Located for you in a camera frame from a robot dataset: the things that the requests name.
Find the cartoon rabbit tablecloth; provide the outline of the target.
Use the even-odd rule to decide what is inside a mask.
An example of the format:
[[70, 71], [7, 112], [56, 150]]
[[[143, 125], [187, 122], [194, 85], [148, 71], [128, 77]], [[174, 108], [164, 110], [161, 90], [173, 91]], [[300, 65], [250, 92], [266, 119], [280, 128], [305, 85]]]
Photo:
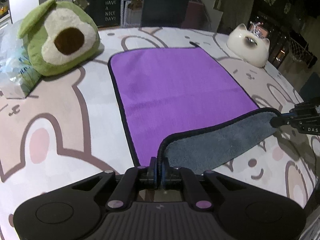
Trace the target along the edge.
[[107, 63], [121, 51], [197, 44], [260, 107], [288, 112], [302, 98], [268, 63], [253, 67], [227, 36], [176, 28], [102, 30], [104, 51], [71, 72], [42, 80], [24, 100], [1, 97], [1, 239], [17, 239], [12, 218], [24, 201], [105, 170], [133, 166]]

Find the black have a nice day cloth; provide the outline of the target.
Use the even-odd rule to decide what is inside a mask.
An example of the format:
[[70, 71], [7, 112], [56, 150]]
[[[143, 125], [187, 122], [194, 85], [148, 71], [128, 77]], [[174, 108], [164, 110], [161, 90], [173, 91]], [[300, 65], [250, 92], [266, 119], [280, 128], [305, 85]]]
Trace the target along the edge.
[[92, 18], [98, 28], [120, 25], [121, 0], [86, 0], [85, 12]]

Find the clear plastic tissue pack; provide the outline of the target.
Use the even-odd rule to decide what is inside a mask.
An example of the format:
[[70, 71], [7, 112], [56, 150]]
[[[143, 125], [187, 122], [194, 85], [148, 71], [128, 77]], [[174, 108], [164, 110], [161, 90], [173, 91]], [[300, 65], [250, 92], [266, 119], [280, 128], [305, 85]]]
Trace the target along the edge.
[[24, 40], [17, 37], [22, 20], [1, 29], [1, 92], [7, 99], [24, 99], [41, 75], [32, 67]]

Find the maroon cushion chair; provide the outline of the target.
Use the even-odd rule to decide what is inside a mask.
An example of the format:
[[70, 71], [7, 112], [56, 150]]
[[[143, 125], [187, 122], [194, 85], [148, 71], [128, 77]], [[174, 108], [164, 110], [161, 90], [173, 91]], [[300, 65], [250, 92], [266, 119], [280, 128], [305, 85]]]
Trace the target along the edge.
[[206, 27], [205, 6], [202, 3], [189, 1], [185, 19], [181, 25], [183, 29], [204, 30]]

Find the white cat ceramic holder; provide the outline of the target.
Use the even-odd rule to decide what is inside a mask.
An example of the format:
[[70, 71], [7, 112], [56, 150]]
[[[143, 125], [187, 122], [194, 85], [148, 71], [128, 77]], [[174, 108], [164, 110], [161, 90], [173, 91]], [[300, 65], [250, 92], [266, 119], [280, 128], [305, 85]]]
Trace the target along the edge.
[[229, 34], [226, 44], [235, 55], [255, 67], [264, 68], [268, 61], [269, 39], [253, 34], [243, 23]]

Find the purple and grey towel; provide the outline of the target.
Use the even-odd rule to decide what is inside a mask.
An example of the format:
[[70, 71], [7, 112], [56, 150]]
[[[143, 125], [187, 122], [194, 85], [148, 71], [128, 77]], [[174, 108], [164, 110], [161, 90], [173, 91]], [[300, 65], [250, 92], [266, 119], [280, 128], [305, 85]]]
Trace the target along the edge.
[[275, 132], [279, 111], [260, 108], [200, 47], [129, 50], [107, 65], [135, 165], [156, 157], [201, 174]]

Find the dark blue chair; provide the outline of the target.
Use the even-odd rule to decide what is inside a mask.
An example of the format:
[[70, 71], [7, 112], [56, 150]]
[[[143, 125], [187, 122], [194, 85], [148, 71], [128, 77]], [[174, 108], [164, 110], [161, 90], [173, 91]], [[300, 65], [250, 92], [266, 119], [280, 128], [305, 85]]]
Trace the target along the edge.
[[180, 28], [189, 0], [144, 0], [140, 27]]

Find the green avocado plush toy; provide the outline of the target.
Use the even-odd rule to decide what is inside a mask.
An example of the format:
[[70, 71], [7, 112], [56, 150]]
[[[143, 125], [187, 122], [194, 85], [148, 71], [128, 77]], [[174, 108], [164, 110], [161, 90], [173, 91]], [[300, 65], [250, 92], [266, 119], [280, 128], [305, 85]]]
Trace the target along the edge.
[[92, 18], [69, 1], [46, 0], [22, 20], [22, 39], [33, 68], [43, 76], [67, 72], [95, 55], [100, 45]]

